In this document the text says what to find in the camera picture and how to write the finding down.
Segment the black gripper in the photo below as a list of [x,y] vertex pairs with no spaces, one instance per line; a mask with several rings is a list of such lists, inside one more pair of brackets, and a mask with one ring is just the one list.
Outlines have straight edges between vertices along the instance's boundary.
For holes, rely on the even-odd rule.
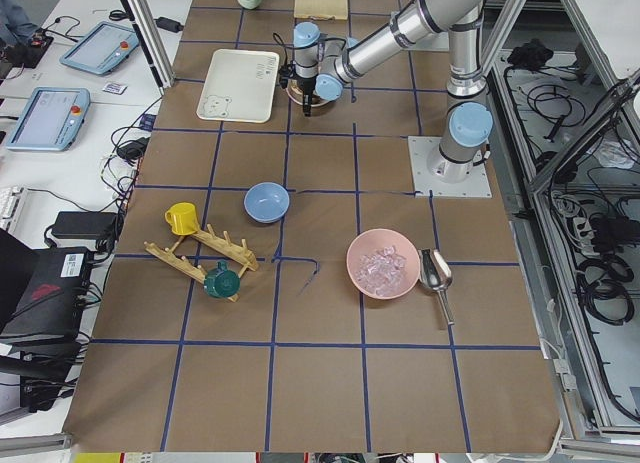
[[313,95],[317,79],[316,67],[301,67],[295,62],[285,63],[278,70],[283,89],[297,87],[302,93],[302,109],[306,117],[312,114]]

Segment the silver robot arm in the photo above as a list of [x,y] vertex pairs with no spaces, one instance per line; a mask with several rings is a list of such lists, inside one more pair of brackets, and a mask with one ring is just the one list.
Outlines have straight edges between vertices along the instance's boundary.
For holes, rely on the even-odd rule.
[[485,105],[481,63],[483,0],[410,0],[361,41],[324,34],[311,22],[295,26],[284,49],[279,84],[310,115],[314,100],[332,102],[344,88],[421,40],[444,34],[449,45],[448,110],[444,134],[426,160],[447,184],[464,181],[477,164],[493,117]]

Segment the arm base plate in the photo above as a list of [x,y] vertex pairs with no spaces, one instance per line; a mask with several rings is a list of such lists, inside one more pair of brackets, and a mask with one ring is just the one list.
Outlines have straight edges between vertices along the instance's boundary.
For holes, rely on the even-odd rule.
[[482,151],[477,150],[470,162],[453,163],[441,155],[440,140],[408,137],[414,193],[420,197],[491,198]]

